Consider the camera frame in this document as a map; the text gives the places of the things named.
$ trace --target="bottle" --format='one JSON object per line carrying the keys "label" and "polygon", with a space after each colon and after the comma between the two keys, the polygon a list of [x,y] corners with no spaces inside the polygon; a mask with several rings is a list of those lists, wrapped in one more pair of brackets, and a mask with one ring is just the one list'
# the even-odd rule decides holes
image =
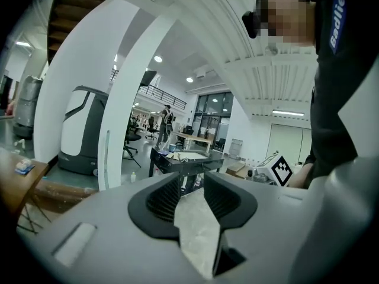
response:
{"label": "bottle", "polygon": [[133,173],[131,174],[131,176],[130,176],[130,182],[131,182],[131,183],[134,183],[135,181],[136,181],[136,173],[133,172]]}

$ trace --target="fluorescent light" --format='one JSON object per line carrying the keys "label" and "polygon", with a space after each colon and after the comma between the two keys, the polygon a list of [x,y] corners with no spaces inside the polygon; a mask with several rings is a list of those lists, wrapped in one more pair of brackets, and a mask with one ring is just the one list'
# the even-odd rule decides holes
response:
{"label": "fluorescent light", "polygon": [[160,63],[160,62],[163,61],[162,58],[159,57],[159,56],[155,56],[155,57],[154,57],[154,60],[157,61],[158,63]]}
{"label": "fluorescent light", "polygon": [[292,115],[292,116],[304,116],[302,112],[291,112],[291,111],[272,111],[273,114],[282,114],[282,115]]}
{"label": "fluorescent light", "polygon": [[17,41],[16,44],[17,45],[21,45],[21,46],[31,47],[31,45],[29,43],[27,43],[27,42]]}

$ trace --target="metal railing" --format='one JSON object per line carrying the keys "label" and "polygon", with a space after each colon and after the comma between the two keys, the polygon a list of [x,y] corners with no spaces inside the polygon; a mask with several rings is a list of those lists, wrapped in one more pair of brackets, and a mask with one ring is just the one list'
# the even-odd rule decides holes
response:
{"label": "metal railing", "polygon": [[167,103],[168,105],[171,105],[171,106],[183,109],[183,110],[185,109],[185,106],[187,104],[183,100],[180,100],[177,97],[170,95],[169,93],[167,93],[167,92],[165,92],[159,88],[156,88],[154,86],[151,86],[151,85],[141,86],[140,89],[138,90],[138,92],[145,93],[147,95],[150,95],[150,96],[152,96],[158,100],[161,100],[161,101]]}

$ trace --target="staircase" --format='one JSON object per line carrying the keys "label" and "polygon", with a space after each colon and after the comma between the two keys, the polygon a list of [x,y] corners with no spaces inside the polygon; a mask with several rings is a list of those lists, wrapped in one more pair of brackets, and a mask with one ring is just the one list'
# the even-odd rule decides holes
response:
{"label": "staircase", "polygon": [[53,60],[63,41],[90,11],[105,0],[54,0],[47,29],[47,59]]}

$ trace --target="glass door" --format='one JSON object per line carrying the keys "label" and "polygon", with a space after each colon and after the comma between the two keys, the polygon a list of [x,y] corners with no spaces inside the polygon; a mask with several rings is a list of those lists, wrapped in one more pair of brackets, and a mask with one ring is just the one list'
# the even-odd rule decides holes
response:
{"label": "glass door", "polygon": [[[215,141],[217,128],[219,127],[220,117],[203,116],[200,124],[199,137],[207,140]],[[207,146],[206,143],[200,143],[202,146]]]}

